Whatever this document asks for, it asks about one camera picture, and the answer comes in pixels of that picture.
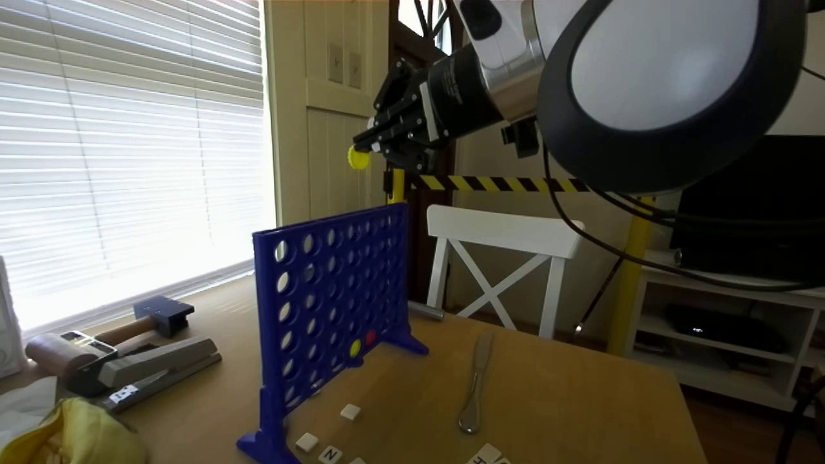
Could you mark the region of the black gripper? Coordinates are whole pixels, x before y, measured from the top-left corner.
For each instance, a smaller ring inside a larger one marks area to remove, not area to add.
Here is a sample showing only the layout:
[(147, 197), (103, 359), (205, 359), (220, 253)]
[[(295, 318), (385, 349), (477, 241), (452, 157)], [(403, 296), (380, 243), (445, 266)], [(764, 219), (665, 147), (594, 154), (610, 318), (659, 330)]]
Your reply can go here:
[(357, 134), (353, 147), (414, 174), (434, 174), (452, 139), (495, 121), (501, 112), (477, 51), (461, 46), (431, 68), (400, 60), (380, 90), (374, 126)]

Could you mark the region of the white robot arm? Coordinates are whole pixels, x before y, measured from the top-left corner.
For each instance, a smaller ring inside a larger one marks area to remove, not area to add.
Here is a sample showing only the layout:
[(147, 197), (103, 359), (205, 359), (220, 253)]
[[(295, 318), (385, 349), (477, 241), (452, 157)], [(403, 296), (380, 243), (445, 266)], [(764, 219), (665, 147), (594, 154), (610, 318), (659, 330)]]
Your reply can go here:
[(691, 186), (785, 113), (822, 0), (455, 0), (469, 41), (398, 65), (351, 147), (425, 174), (498, 123), (598, 192)]

